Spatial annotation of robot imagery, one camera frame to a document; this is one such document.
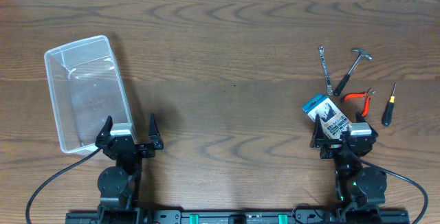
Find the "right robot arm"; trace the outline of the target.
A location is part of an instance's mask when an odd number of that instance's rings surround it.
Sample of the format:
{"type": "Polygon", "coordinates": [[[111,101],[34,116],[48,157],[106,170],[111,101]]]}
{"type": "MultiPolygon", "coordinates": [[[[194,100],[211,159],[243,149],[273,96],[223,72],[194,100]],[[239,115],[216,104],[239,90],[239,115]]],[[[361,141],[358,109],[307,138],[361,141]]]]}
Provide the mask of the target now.
{"type": "Polygon", "coordinates": [[[310,146],[320,149],[322,159],[335,164],[335,191],[341,200],[338,207],[326,211],[324,223],[383,223],[380,205],[385,203],[387,176],[381,170],[364,167],[360,158],[372,151],[377,132],[357,114],[338,138],[327,137],[322,118],[316,115],[310,146]]]}

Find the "black handled screwdriver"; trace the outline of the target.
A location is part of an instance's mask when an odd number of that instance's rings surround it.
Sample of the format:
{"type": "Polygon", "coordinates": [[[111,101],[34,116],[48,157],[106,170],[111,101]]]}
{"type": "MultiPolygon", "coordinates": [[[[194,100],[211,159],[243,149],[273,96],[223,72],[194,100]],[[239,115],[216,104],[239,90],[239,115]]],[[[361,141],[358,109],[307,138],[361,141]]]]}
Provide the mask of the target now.
{"type": "Polygon", "coordinates": [[[382,115],[382,125],[383,126],[390,126],[393,118],[393,109],[395,106],[395,90],[396,90],[397,83],[395,82],[393,85],[393,91],[390,95],[389,101],[387,102],[386,108],[384,110],[384,113],[382,115]]]}

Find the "silver combination wrench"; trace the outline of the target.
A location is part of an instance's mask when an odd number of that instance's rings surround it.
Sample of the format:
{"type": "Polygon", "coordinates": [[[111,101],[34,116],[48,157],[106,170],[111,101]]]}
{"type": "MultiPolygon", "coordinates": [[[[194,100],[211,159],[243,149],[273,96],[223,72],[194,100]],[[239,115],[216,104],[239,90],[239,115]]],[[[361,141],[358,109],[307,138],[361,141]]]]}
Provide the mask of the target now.
{"type": "Polygon", "coordinates": [[[327,64],[326,64],[326,60],[325,60],[325,48],[323,46],[320,46],[318,48],[318,51],[319,51],[319,56],[320,56],[320,62],[321,62],[322,69],[324,72],[324,78],[326,81],[327,95],[332,96],[333,95],[333,88],[332,88],[331,80],[330,80],[329,73],[327,70],[327,64]]]}

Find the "clear plastic container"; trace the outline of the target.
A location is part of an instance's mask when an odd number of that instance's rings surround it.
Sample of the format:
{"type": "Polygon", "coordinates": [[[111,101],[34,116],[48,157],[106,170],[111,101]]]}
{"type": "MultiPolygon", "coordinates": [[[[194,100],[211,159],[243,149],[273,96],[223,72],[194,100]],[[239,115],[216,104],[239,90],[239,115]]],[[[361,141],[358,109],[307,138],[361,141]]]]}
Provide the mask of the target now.
{"type": "Polygon", "coordinates": [[[88,155],[108,117],[111,134],[135,136],[116,57],[104,35],[48,50],[44,55],[60,149],[88,155]]]}

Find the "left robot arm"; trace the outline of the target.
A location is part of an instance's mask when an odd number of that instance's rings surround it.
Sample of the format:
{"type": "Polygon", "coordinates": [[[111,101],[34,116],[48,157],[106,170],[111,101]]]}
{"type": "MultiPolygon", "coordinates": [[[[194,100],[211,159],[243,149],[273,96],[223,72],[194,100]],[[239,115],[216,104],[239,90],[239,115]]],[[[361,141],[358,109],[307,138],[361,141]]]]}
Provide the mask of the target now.
{"type": "Polygon", "coordinates": [[[112,128],[113,120],[108,116],[96,137],[95,145],[115,161],[115,166],[103,170],[97,181],[100,204],[96,223],[151,223],[151,212],[140,207],[139,190],[142,160],[154,157],[156,150],[164,148],[155,116],[150,116],[150,142],[146,144],[136,144],[131,134],[112,135],[112,128]]]}

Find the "small claw hammer black grip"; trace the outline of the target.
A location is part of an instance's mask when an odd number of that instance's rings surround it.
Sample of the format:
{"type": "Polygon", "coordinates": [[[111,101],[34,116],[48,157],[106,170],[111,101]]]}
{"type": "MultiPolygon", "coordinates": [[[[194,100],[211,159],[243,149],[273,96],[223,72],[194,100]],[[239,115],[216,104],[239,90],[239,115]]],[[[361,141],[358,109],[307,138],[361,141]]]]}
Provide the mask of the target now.
{"type": "Polygon", "coordinates": [[[373,56],[368,53],[365,49],[361,49],[361,48],[353,48],[351,50],[352,52],[357,52],[357,58],[354,61],[354,63],[352,64],[350,70],[347,72],[347,74],[341,79],[341,81],[339,82],[339,84],[337,85],[337,87],[335,88],[335,90],[333,91],[333,94],[335,96],[339,96],[343,89],[345,88],[347,82],[349,81],[352,73],[355,71],[356,67],[359,65],[361,60],[367,60],[367,61],[372,61],[373,56]]]}

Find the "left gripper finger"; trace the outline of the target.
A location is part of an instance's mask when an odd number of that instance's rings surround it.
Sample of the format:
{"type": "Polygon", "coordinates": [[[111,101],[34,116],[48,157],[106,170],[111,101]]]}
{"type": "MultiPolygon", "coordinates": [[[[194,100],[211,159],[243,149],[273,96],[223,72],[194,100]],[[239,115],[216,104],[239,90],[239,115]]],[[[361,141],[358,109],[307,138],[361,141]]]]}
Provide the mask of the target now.
{"type": "Polygon", "coordinates": [[[160,132],[157,128],[156,121],[155,121],[155,115],[152,113],[150,115],[150,123],[148,128],[148,138],[152,142],[159,142],[161,140],[160,132]]]}
{"type": "Polygon", "coordinates": [[[99,131],[97,135],[98,142],[105,142],[107,139],[111,137],[111,128],[113,127],[113,119],[110,115],[107,116],[107,119],[99,131]]]}

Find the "blue white product box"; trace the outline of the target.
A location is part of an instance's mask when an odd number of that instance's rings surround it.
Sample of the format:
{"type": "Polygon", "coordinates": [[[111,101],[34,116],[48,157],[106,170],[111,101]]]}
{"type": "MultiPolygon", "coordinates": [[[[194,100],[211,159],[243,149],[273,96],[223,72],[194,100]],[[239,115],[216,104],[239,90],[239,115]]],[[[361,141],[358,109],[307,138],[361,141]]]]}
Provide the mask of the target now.
{"type": "Polygon", "coordinates": [[[314,122],[319,115],[324,134],[330,139],[339,139],[341,133],[347,131],[349,119],[328,96],[317,95],[302,109],[314,122]]]}

